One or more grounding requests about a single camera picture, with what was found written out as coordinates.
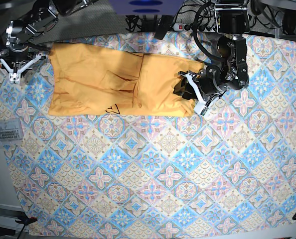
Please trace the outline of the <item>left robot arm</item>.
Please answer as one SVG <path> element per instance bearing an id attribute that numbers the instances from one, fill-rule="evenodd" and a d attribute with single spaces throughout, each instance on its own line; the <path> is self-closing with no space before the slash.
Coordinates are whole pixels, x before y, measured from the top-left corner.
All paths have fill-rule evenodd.
<path id="1" fill-rule="evenodd" d="M 174 94 L 186 100 L 205 102 L 209 106 L 227 90 L 239 91 L 248 87 L 247 45 L 243 37 L 250 31 L 247 4 L 246 0 L 217 0 L 208 1 L 198 9 L 191 25 L 193 39 L 209 59 L 220 65 L 208 63 L 197 73 L 179 72 L 181 80 L 175 85 Z M 198 39 L 202 14 L 206 12 L 214 17 L 216 31 L 221 34 L 217 42 L 218 56 L 208 52 Z"/>

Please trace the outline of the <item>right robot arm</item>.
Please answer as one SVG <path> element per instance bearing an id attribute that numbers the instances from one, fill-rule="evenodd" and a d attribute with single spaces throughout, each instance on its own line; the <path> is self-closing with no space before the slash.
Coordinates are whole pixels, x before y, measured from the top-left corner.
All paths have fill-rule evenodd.
<path id="1" fill-rule="evenodd" d="M 30 70 L 45 58 L 44 52 L 50 51 L 32 40 L 50 31 L 59 16 L 70 16 L 92 4 L 93 0 L 37 0 L 28 13 L 10 21 L 5 40 L 0 34 L 0 69 L 7 70 L 14 78 Z"/>

